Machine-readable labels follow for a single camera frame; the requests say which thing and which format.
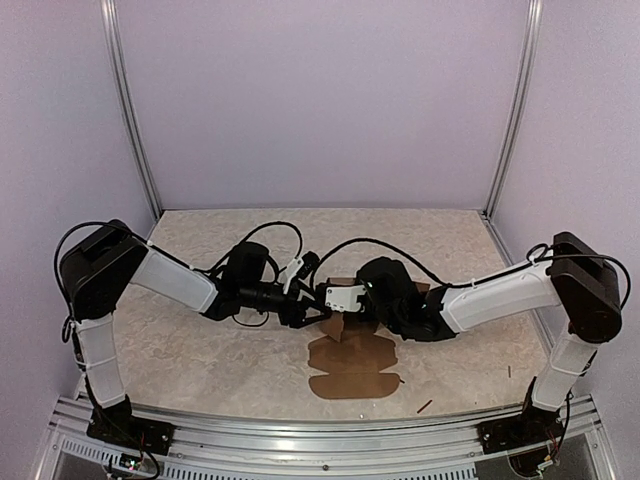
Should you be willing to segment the brown cardboard box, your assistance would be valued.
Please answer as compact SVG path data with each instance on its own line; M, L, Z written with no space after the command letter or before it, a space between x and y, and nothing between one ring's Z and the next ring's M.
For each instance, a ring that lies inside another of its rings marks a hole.
M378 332L384 327L365 313L333 311L319 325L322 336L308 344L308 384L324 400L385 398L396 392L400 375L396 342Z

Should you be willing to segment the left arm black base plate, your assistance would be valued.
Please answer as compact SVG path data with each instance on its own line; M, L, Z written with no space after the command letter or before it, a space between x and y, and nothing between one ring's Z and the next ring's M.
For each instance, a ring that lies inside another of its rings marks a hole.
M131 450L166 456L175 426L171 423L136 417L128 411L107 413L95 408L87 428L90 438Z

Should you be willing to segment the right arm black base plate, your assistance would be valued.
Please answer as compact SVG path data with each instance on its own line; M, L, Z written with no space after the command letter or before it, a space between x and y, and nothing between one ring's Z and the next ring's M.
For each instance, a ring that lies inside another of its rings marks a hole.
M505 417L481 422L477 426L479 440L484 454L493 454L518 449L549 440L560 438L564 426L557 412L543 411Z

